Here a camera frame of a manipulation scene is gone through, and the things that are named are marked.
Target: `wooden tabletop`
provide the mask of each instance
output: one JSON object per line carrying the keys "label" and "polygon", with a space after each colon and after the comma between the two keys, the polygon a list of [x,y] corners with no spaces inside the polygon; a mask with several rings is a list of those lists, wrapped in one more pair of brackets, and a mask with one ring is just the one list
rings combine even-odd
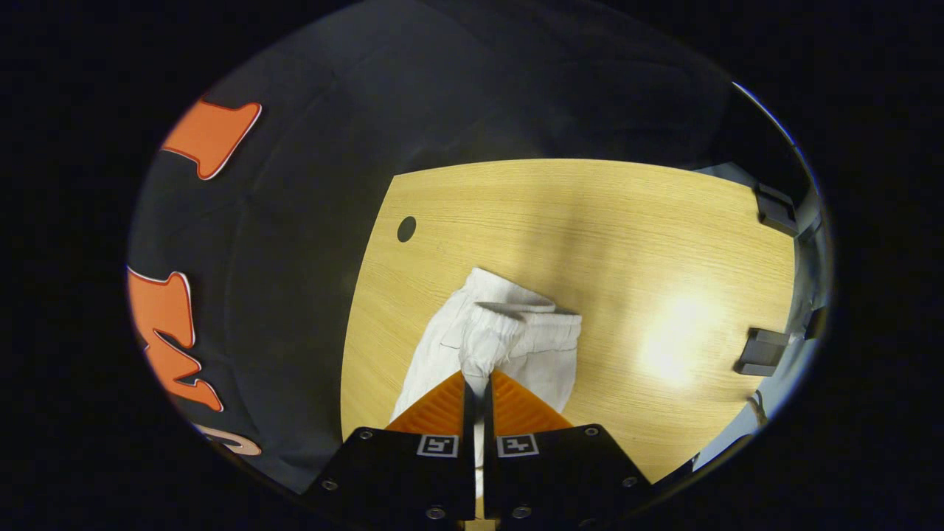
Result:
{"label": "wooden tabletop", "polygon": [[583,315],[564,416],[605,426],[654,482],[760,384],[733,364],[748,328],[784,330],[794,256],[750,188],[693,172],[552,159],[396,176],[347,325],[345,437],[387,425],[427,323],[475,266]]}

